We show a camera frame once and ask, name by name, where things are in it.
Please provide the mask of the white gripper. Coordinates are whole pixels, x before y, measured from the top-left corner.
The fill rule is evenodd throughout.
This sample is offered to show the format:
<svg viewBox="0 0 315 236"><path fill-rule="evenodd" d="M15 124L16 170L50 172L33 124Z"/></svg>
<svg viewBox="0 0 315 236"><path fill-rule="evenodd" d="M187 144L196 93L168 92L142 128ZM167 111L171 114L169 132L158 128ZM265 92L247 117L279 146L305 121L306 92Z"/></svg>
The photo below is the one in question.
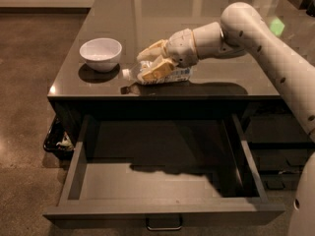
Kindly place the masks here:
<svg viewBox="0 0 315 236"><path fill-rule="evenodd" d="M158 58L159 56L165 57L166 53L175 63L170 59ZM138 54L137 60L142 61L141 79L144 82L165 78L173 72L176 66L187 68L196 65L198 56L193 31L184 29L174 33L168 41L161 39L153 43Z"/></svg>

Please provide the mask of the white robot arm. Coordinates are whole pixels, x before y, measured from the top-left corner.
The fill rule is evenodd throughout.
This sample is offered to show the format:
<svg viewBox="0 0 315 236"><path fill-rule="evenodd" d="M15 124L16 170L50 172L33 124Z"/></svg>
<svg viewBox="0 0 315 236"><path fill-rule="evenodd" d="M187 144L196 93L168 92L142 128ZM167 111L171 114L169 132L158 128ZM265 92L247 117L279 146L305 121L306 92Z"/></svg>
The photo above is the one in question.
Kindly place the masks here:
<svg viewBox="0 0 315 236"><path fill-rule="evenodd" d="M160 79L175 68L208 58L225 59L249 53L308 135L315 140L315 67L278 39L255 8L244 2L227 6L218 23L183 29L141 51L150 61L145 78Z"/></svg>

